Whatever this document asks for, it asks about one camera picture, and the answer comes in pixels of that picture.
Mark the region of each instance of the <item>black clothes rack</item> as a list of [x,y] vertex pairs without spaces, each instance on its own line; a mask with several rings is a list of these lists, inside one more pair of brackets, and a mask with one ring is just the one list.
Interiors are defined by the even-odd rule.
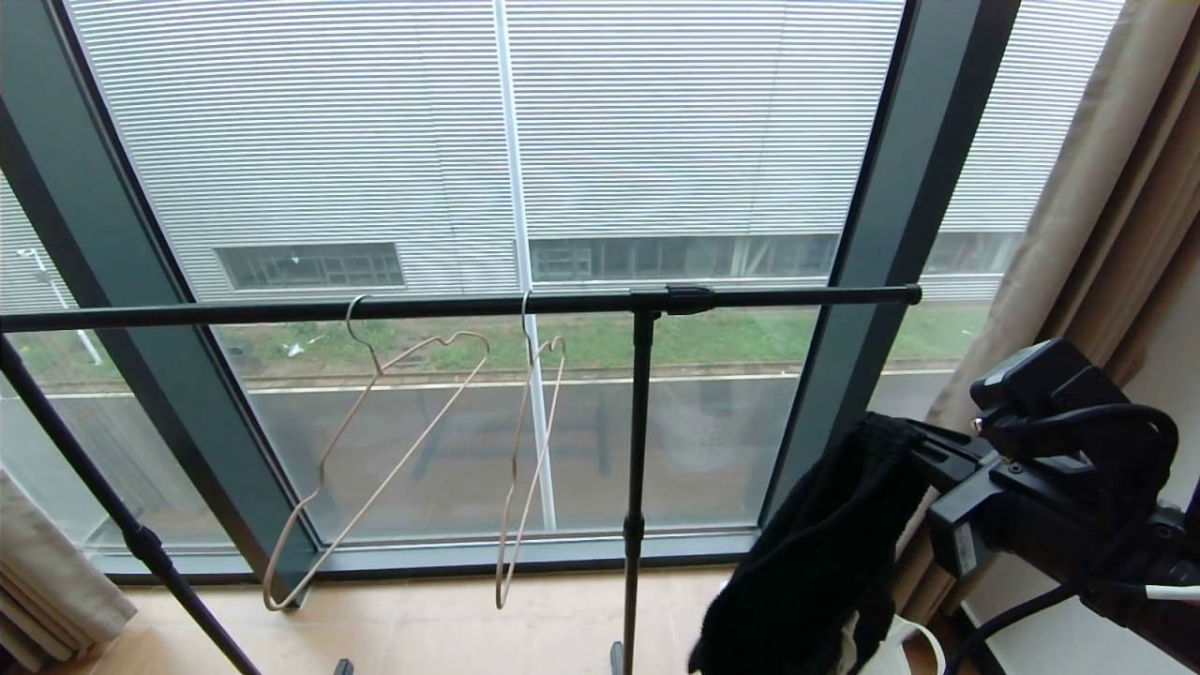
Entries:
[[[610,651],[613,675],[631,675],[634,669],[634,633],[637,619],[637,577],[646,534],[642,514],[642,489],[646,477],[646,430],[650,390],[650,352],[654,322],[662,315],[694,315],[719,307],[766,307],[805,305],[917,304],[920,287],[881,286],[871,288],[802,287],[770,291],[713,291],[700,286],[667,286],[656,291],[610,294],[554,294],[494,298],[450,298],[431,300],[364,299],[354,307],[354,318],[430,318],[526,313],[598,313],[632,312],[634,384],[630,432],[629,510],[625,515],[625,610],[622,641]],[[341,321],[347,304],[337,300],[298,303],[200,303],[155,307],[110,307],[18,313],[0,317],[0,334],[37,330],[122,329],[155,325],[196,325],[232,323],[280,323],[294,321]],[[209,638],[245,675],[258,669],[204,607],[196,591],[179,574],[158,537],[138,522],[128,507],[104,480],[88,453],[46,394],[25,369],[7,336],[2,338],[0,370],[17,395],[59,448],[67,464],[79,474],[88,490],[120,527],[125,543],[146,569],[175,596]],[[350,675],[353,665],[338,663],[335,675]]]

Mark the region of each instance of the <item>beige tile floor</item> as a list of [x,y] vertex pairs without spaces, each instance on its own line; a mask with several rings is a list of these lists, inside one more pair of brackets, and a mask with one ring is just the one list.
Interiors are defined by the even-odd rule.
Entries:
[[[704,608],[730,569],[643,571],[635,670],[685,673]],[[235,673],[174,598],[127,589],[138,614],[112,644],[52,675]],[[518,578],[508,607],[492,581],[322,584],[290,614],[263,608],[256,586],[203,587],[200,597],[264,675],[606,674],[620,637],[619,573]]]

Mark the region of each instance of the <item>building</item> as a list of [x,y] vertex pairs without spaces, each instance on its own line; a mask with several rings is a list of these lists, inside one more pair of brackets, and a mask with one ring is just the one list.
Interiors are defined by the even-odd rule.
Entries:
[[[928,299],[995,293],[1120,6],[1022,2]],[[484,1],[72,19],[196,295],[250,300],[516,292],[526,246],[535,289],[821,283],[901,8],[511,0],[509,65]],[[55,289],[5,186],[0,305]]]

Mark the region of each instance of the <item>rose gold hanger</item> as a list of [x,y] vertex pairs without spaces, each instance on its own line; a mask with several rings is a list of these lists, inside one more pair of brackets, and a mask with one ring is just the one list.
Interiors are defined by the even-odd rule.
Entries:
[[[367,382],[367,386],[362,389],[362,393],[359,394],[359,398],[358,400],[354,401],[354,405],[350,406],[350,411],[346,413],[346,417],[342,419],[342,423],[337,426],[337,431],[334,432],[334,437],[329,441],[329,444],[326,444],[325,449],[320,453],[320,459],[317,460],[317,488],[307,497],[300,500],[296,503],[295,508],[292,509],[292,514],[288,515],[288,520],[283,524],[283,531],[280,532],[280,537],[275,542],[275,550],[271,551],[271,560],[266,563],[266,574],[263,579],[263,604],[265,604],[266,609],[271,611],[278,611],[281,609],[287,608],[293,601],[295,601],[296,596],[299,596],[300,592],[304,591],[304,589],[308,585],[312,578],[317,574],[317,571],[320,568],[320,566],[324,565],[325,560],[329,558],[330,554],[332,554],[334,550],[337,549],[337,546],[342,543],[342,540],[346,539],[346,536],[349,534],[350,528],[359,522],[359,520],[367,512],[367,509],[370,509],[371,506],[374,504],[379,495],[383,494],[388,484],[391,483],[391,479],[395,478],[397,473],[400,473],[400,470],[404,466],[404,462],[408,461],[408,458],[413,456],[413,453],[416,452],[416,448],[420,447],[420,444],[425,441],[426,436],[428,436],[430,432],[433,430],[433,428],[437,426],[439,422],[442,422],[442,418],[445,416],[446,411],[450,410],[450,406],[454,405],[454,402],[463,393],[467,386],[470,384],[470,382],[475,378],[475,375],[479,374],[481,368],[484,368],[484,364],[487,363],[487,359],[492,353],[492,345],[487,341],[487,338],[484,338],[479,333],[472,333],[469,330],[458,330],[452,335],[450,335],[450,338],[440,338],[440,336],[426,338],[425,340],[421,340],[420,342],[404,350],[400,354],[392,357],[386,363],[380,364],[379,358],[376,356],[374,347],[371,346],[371,344],[367,342],[366,340],[362,340],[361,338],[355,335],[354,327],[350,323],[350,315],[354,313],[355,305],[358,305],[359,301],[366,297],[367,295],[359,295],[358,298],[350,300],[350,305],[346,310],[346,329],[347,331],[349,331],[350,338],[354,341],[366,345],[367,351],[371,353],[371,363],[374,365],[374,375],[371,377],[371,381]],[[337,441],[341,440],[342,434],[346,431],[347,426],[349,426],[350,420],[354,419],[354,416],[359,412],[359,408],[362,406],[362,401],[367,398],[367,394],[371,393],[371,389],[376,386],[377,382],[379,382],[379,378],[384,376],[384,372],[388,369],[400,364],[401,362],[413,356],[418,351],[434,342],[442,346],[446,346],[452,344],[460,336],[464,335],[469,338],[476,338],[480,342],[484,344],[484,357],[479,359],[479,363],[475,364],[475,368],[470,371],[470,375],[467,376],[467,378],[462,382],[462,384],[457,389],[455,389],[455,393],[450,396],[450,400],[448,400],[446,404],[442,406],[442,410],[438,411],[436,416],[433,416],[433,420],[430,422],[428,426],[426,426],[424,431],[421,431],[421,435],[416,437],[416,441],[413,441],[413,444],[409,446],[408,450],[404,452],[404,455],[400,458],[400,461],[396,462],[396,466],[394,466],[391,472],[388,473],[388,477],[383,479],[383,483],[379,484],[374,494],[372,494],[371,497],[367,498],[366,503],[362,504],[362,508],[360,508],[359,512],[355,513],[353,518],[350,518],[350,521],[346,525],[344,528],[342,528],[342,531],[337,534],[337,537],[334,537],[334,540],[329,544],[329,548],[326,548],[325,551],[320,555],[320,557],[317,558],[317,563],[308,569],[308,572],[304,575],[304,578],[300,579],[299,583],[296,583],[295,589],[293,589],[292,592],[288,593],[286,598],[283,598],[281,602],[275,602],[275,598],[271,597],[270,589],[271,589],[271,583],[275,580],[275,571],[276,567],[278,567],[280,555],[283,552],[283,544],[284,542],[287,542],[288,536],[295,527],[296,520],[300,519],[300,514],[304,513],[305,507],[317,497],[322,488],[325,485],[325,460],[329,459],[330,452],[337,444]]]
[[[496,609],[504,609],[504,603],[509,599],[509,589],[512,586],[512,573],[517,567],[517,554],[521,551],[521,539],[524,537],[526,520],[529,518],[529,507],[533,503],[533,492],[538,488],[538,477],[541,476],[541,465],[545,464],[550,452],[550,434],[554,429],[554,412],[558,408],[558,390],[563,384],[563,368],[566,365],[566,340],[562,335],[556,335],[553,340],[542,342],[536,351],[533,348],[533,339],[524,329],[526,304],[529,301],[529,292],[526,291],[521,299],[521,330],[526,336],[526,354],[529,360],[529,369],[526,371],[524,387],[521,392],[521,407],[517,411],[517,431],[512,440],[512,456],[510,459],[511,480],[509,494],[504,498],[504,513],[500,516],[500,543],[496,560]],[[542,352],[558,352],[558,375],[554,378],[554,394],[550,399],[550,414],[546,419],[546,437],[541,448],[538,448],[538,464],[533,470],[533,478],[529,480],[529,492],[526,494],[524,509],[521,512],[521,522],[517,525],[516,538],[512,542],[512,561],[509,563],[508,573],[504,572],[504,549],[509,538],[509,509],[512,504],[512,494],[517,488],[517,450],[521,448],[521,428],[524,423],[526,402],[529,400],[529,381],[533,377],[534,364],[541,358]]]

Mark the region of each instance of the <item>beige curtain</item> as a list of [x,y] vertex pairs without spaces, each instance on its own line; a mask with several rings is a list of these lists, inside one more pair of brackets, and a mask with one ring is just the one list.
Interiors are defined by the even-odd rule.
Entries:
[[[1136,372],[1157,318],[1200,250],[1196,7],[1194,0],[1127,2],[984,329],[929,422],[966,431],[977,414],[970,383],[1054,336],[1069,338],[1118,384]],[[952,592],[928,533],[916,522],[912,530],[901,542],[894,595],[905,617],[926,622],[967,589]]]
[[0,646],[37,671],[112,640],[134,611],[0,470]]

